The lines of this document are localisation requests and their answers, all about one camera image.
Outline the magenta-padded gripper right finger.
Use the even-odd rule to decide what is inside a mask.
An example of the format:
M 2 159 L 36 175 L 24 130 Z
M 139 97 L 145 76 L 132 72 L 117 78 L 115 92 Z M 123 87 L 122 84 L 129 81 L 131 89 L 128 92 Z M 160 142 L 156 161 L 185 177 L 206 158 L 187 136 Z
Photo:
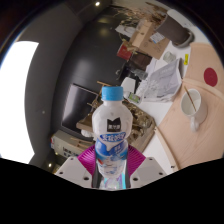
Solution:
M 127 189 L 140 188 L 166 176 L 153 157 L 145 157 L 133 146 L 128 147 L 125 183 Z

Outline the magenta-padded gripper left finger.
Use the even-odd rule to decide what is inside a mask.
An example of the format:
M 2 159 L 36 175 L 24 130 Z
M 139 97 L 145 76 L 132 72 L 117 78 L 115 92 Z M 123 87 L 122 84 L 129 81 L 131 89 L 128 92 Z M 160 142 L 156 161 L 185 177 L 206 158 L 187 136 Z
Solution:
M 65 180 L 84 188 L 94 186 L 96 172 L 96 156 L 93 146 L 86 149 L 77 157 L 69 157 L 55 173 Z

